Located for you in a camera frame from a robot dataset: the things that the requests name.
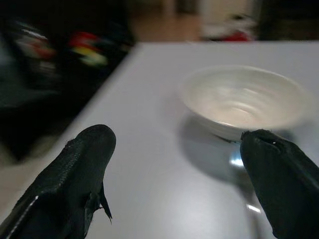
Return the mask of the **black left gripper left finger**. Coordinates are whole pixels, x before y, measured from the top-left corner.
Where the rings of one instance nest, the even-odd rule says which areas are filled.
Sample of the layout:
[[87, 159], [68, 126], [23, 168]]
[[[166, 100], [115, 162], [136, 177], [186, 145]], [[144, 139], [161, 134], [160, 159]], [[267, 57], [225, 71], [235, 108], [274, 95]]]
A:
[[3, 239], [83, 239], [96, 210], [111, 217], [103, 179], [116, 146], [104, 124], [67, 142], [26, 189], [0, 226]]

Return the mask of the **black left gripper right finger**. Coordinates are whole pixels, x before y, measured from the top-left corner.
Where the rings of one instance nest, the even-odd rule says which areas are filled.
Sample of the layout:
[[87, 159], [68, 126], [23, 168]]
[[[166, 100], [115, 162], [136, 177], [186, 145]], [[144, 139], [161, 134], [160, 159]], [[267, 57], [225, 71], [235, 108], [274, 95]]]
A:
[[241, 158], [278, 239], [319, 237], [319, 168], [293, 142], [268, 130], [241, 135]]

